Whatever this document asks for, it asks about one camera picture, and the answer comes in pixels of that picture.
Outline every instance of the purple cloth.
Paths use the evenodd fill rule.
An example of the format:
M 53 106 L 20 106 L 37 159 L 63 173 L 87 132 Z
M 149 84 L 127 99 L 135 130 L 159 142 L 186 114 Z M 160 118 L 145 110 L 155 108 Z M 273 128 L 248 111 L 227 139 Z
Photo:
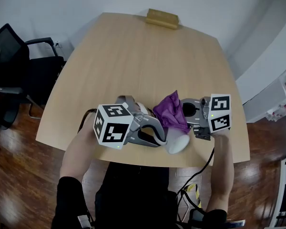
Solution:
M 185 133 L 190 131 L 183 114 L 177 90 L 165 97 L 156 107 L 154 107 L 153 112 L 163 127 L 174 127 Z

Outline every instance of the chair armrest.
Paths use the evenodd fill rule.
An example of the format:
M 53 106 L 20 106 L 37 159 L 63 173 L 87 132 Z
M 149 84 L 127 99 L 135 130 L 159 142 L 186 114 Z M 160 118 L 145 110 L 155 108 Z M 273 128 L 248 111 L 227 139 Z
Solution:
M 45 43 L 49 44 L 50 46 L 54 45 L 54 42 L 53 42 L 51 37 L 33 39 L 33 40 L 26 41 L 25 43 L 27 45 L 31 45 L 31 44 L 41 43 L 41 42 L 45 42 Z
M 31 44 L 41 43 L 41 42 L 45 42 L 45 43 L 49 44 L 52 47 L 54 55 L 58 56 L 58 54 L 57 54 L 57 52 L 56 52 L 56 50 L 54 48 L 54 42 L 53 42 L 51 37 L 44 37 L 44 38 L 38 38 L 38 39 L 29 40 L 29 41 L 26 41 L 25 44 L 31 45 Z
M 21 87 L 0 87 L 0 93 L 4 94 L 21 94 L 23 90 Z

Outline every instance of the person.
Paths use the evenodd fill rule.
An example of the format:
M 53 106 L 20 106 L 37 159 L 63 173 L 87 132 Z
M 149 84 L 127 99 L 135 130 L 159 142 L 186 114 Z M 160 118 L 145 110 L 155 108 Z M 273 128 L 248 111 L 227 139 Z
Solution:
M 87 219 L 90 214 L 83 195 L 82 180 L 97 144 L 93 131 L 94 118 L 95 114 L 92 114 L 86 120 L 64 154 L 52 229 L 89 228 Z M 218 131 L 212 136 L 212 193 L 202 219 L 202 227 L 205 228 L 226 221 L 234 180 L 229 130 Z M 95 196 L 95 228 L 183 228 L 176 224 L 176 193 L 168 191 L 168 181 L 169 168 L 111 162 Z M 80 222 L 79 216 L 86 218 L 86 225 Z

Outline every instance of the black cable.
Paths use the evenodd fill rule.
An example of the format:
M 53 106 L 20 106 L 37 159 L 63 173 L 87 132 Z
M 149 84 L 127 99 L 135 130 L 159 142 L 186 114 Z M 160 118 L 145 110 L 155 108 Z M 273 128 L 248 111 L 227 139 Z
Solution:
M 94 220 L 93 220 L 93 218 L 92 218 L 92 216 L 91 216 L 91 214 L 90 214 L 90 212 L 89 212 L 89 210 L 88 210 L 87 205 L 86 205 L 86 208 L 87 208 L 88 215 L 90 216 L 90 218 L 89 218 L 90 225 L 91 225 L 91 226 L 94 226 Z
M 181 193 L 180 199 L 179 199 L 178 204 L 177 204 L 177 211 L 178 211 L 178 208 L 179 208 L 181 199 L 182 199 L 183 195 L 185 195 L 186 198 L 187 198 L 187 200 L 188 200 L 199 212 L 201 212 L 202 214 L 205 214 L 205 211 L 204 211 L 203 209 L 199 208 L 196 204 L 194 204 L 194 203 L 191 201 L 191 199 L 189 198 L 189 196 L 187 195 L 187 193 L 186 193 L 183 189 L 184 189 L 185 186 L 190 182 L 190 180 L 192 180 L 195 176 L 199 175 L 200 173 L 202 173 L 202 172 L 205 170 L 205 168 L 206 168 L 206 167 L 209 165 L 209 163 L 211 162 L 211 159 L 212 159 L 213 155 L 214 155 L 214 148 L 213 148 L 212 153 L 211 153 L 211 155 L 210 155 L 208 161 L 206 162 L 205 166 L 204 166 L 200 171 L 198 171 L 197 173 L 195 173 L 194 175 L 192 175 L 191 178 L 188 179 L 187 182 L 182 186 L 182 188 L 180 188 L 180 190 L 177 192 L 176 200 L 178 199 L 178 194 Z M 179 211 L 177 212 L 177 215 L 178 215 L 179 221 L 181 221 L 181 218 L 180 218 L 180 215 L 179 215 Z
M 97 109 L 89 109 L 89 110 L 86 111 L 86 113 L 84 114 L 84 116 L 83 116 L 83 118 L 82 118 L 82 122 L 81 122 L 81 124 L 80 124 L 80 127 L 78 128 L 78 132 L 77 132 L 77 133 L 79 133 L 79 131 L 82 129 L 82 127 L 83 127 L 83 125 L 84 125 L 84 123 L 85 123 L 85 120 L 86 120 L 88 114 L 90 114 L 90 113 L 96 113 L 96 112 L 97 112 Z

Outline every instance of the wooden floor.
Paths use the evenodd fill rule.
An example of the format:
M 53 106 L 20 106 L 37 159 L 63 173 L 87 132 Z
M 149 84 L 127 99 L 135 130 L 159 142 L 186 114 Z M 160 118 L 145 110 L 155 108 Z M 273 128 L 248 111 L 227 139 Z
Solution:
M 56 186 L 64 151 L 35 141 L 39 120 L 27 116 L 27 105 L 12 128 L 0 130 L 0 223 L 8 228 L 50 228 L 56 205 Z M 286 118 L 248 124 L 251 160 L 235 164 L 235 181 L 228 219 L 246 219 L 250 229 L 270 222 L 278 191 L 280 160 L 286 157 Z M 94 196 L 108 162 L 93 160 L 83 190 L 91 214 Z M 199 168 L 171 168 L 169 189 L 177 191 Z M 211 169 L 194 179 L 203 208 L 210 197 Z M 185 203 L 179 208 L 183 215 Z

